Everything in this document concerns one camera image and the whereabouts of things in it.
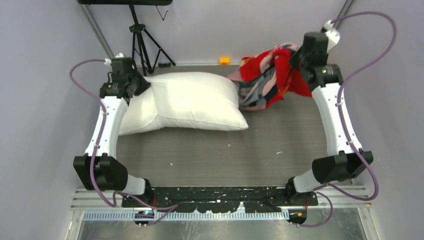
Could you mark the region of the white pillow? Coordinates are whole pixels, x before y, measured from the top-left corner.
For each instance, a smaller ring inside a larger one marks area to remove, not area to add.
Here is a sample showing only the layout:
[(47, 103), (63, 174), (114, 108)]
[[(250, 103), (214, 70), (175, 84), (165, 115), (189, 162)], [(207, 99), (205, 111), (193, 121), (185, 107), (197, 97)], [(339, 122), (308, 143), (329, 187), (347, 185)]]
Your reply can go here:
[(162, 128), (242, 131), (249, 127), (239, 110), (238, 88), (224, 76), (171, 72), (146, 80), (149, 89), (129, 102), (121, 136)]

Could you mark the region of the pink printed pillowcase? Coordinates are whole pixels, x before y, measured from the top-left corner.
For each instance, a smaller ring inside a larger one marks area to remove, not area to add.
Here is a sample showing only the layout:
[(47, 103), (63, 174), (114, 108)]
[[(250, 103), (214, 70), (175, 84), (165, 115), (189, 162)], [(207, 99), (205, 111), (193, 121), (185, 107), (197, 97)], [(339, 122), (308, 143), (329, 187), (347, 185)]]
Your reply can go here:
[(312, 97), (300, 71), (289, 64), (298, 49), (295, 44), (284, 42), (242, 59), (239, 68), (227, 76), (237, 86), (240, 110), (265, 110), (282, 101), (286, 93)]

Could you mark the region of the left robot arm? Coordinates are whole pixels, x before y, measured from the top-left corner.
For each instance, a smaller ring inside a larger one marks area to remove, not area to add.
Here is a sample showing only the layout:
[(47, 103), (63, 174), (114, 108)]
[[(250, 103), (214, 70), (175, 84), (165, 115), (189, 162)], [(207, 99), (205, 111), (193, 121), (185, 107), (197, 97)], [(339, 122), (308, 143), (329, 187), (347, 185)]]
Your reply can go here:
[(73, 73), (88, 63), (83, 61), (74, 66), (69, 73), (71, 81), (84, 93), (99, 104), (99, 114), (90, 142), (81, 156), (73, 160), (73, 167), (84, 188), (89, 191), (117, 191), (134, 195), (141, 207), (153, 202), (153, 193), (148, 190), (150, 182), (135, 177), (117, 159), (117, 142), (121, 124), (133, 97), (145, 93), (151, 84), (137, 70), (130, 57), (115, 56), (101, 63), (111, 66), (107, 81), (102, 84), (98, 94), (93, 94), (78, 83)]

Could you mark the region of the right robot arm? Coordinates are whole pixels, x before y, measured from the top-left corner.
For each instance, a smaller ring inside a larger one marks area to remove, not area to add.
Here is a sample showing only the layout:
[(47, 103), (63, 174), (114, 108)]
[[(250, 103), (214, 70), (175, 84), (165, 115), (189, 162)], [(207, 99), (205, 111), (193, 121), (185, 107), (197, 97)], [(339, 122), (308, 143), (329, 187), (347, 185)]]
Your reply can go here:
[(336, 64), (329, 64), (328, 50), (339, 34), (308, 32), (289, 64), (300, 71), (302, 80), (318, 107), (326, 137), (327, 156), (313, 160), (311, 169), (290, 178), (285, 198), (299, 205), (306, 193), (331, 182), (355, 179), (373, 162), (371, 151), (364, 151), (355, 135), (350, 116), (343, 104), (343, 77)]

